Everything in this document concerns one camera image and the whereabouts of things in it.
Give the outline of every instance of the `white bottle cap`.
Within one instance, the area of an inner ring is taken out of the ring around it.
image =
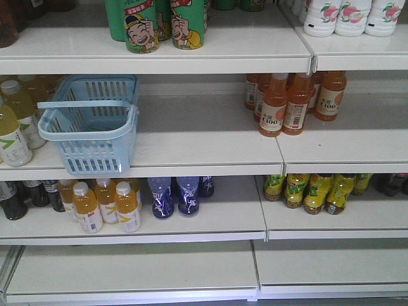
[[[20,83],[14,80],[5,81],[0,85],[0,87],[1,91],[7,95],[16,94],[21,90]]]
[[[88,190],[88,185],[85,182],[78,182],[73,187],[76,196],[85,196],[88,193]]]
[[[130,184],[128,182],[120,182],[116,185],[116,193],[120,196],[125,196],[130,193]]]

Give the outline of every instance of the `shelf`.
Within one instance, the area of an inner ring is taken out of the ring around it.
[[[402,10],[395,32],[388,37],[363,33],[344,37],[333,33],[318,38],[304,33],[303,25],[290,9],[279,5],[295,32],[316,56],[313,71],[331,70],[406,70],[408,69],[408,11]]]
[[[239,300],[256,296],[257,286],[250,242],[26,247],[7,302]]]
[[[133,54],[125,43],[111,39],[103,2],[91,2],[97,4],[79,5],[63,15],[47,13],[30,23],[16,43],[0,50],[2,73],[278,73],[310,68],[309,51],[272,3],[260,13],[212,10],[204,46],[197,50],[179,50],[168,40],[151,54]]]
[[[264,298],[407,296],[408,241],[254,243]]]
[[[408,172],[406,94],[346,94],[334,121],[309,114],[277,137],[286,173]]]
[[[215,193],[200,199],[194,217],[183,217],[177,208],[167,220],[153,216],[152,198],[142,180],[142,226],[134,233],[122,231],[120,224],[104,224],[95,234],[87,234],[66,213],[47,207],[29,207],[17,221],[0,218],[2,245],[146,244],[265,239],[266,226],[254,177],[216,177]]]
[[[131,169],[118,177],[282,172],[276,141],[258,133],[243,95],[142,96],[139,106]],[[0,176],[3,180],[73,178],[50,142],[35,150],[33,160],[24,166],[0,164]]]
[[[257,177],[258,190],[263,179]],[[326,211],[310,215],[302,207],[290,209],[281,200],[268,201],[261,194],[269,240],[319,238],[408,238],[408,196],[389,198],[370,186],[361,196],[350,195],[339,215]]]

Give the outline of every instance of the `plastic bottle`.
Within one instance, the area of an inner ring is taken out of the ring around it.
[[[77,217],[77,210],[73,202],[73,186],[78,180],[59,180],[59,195],[64,205],[65,211],[73,222],[79,222]]]
[[[62,204],[61,196],[59,195],[59,185],[57,180],[44,180],[43,185],[47,192],[52,208],[56,212],[65,212],[64,204]]]
[[[0,182],[0,206],[6,218],[12,221],[23,218],[27,213],[27,205],[18,195],[14,182]]]
[[[288,135],[299,135],[303,131],[307,105],[311,92],[312,76],[306,73],[297,73],[292,86],[288,89],[288,105],[286,106],[282,132]]]
[[[21,90],[21,85],[14,80],[1,84],[1,90],[6,96],[6,105],[15,113],[29,147],[37,149],[45,143],[45,139],[38,134],[38,119],[36,110],[28,94]]]
[[[0,96],[0,156],[9,166],[22,166],[33,157],[33,152],[20,130],[13,110]]]
[[[167,219],[174,212],[170,177],[149,177],[147,179],[152,191],[153,215],[159,219]]]
[[[137,231],[142,224],[142,220],[140,219],[136,194],[129,183],[120,182],[116,185],[115,202],[123,231],[126,233]]]
[[[259,75],[258,87],[255,94],[255,108],[254,108],[254,119],[259,122],[261,119],[263,96],[270,86],[270,81],[272,78],[271,73],[262,73]]]
[[[199,177],[177,177],[180,187],[180,198],[178,199],[178,211],[185,216],[192,216],[198,212],[200,203],[198,201]]]
[[[40,180],[23,180],[23,184],[30,192],[31,201],[37,207],[44,207],[50,203],[43,182]]]
[[[87,183],[78,182],[73,186],[73,202],[81,228],[87,233],[96,233],[103,226],[101,211],[95,194]]]
[[[103,222],[107,224],[118,223],[116,203],[116,184],[110,178],[97,178],[95,196],[102,214]]]
[[[323,121],[336,119],[346,85],[345,71],[330,71],[324,76],[314,113],[316,118]]]
[[[288,94],[286,92],[287,73],[273,73],[271,86],[265,92],[259,122],[259,132],[268,137],[281,133]]]

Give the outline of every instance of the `white bottle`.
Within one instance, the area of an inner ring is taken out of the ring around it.
[[[404,3],[405,0],[372,0],[364,31],[380,37],[393,34]]]
[[[371,0],[342,0],[335,33],[348,37],[363,34],[370,9]]]
[[[303,30],[315,37],[333,34],[341,0],[313,0],[309,6]]]

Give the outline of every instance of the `blue bottle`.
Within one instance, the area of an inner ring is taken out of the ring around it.
[[[159,219],[169,218],[174,212],[171,197],[170,177],[149,177],[147,179],[153,194],[153,215]]]

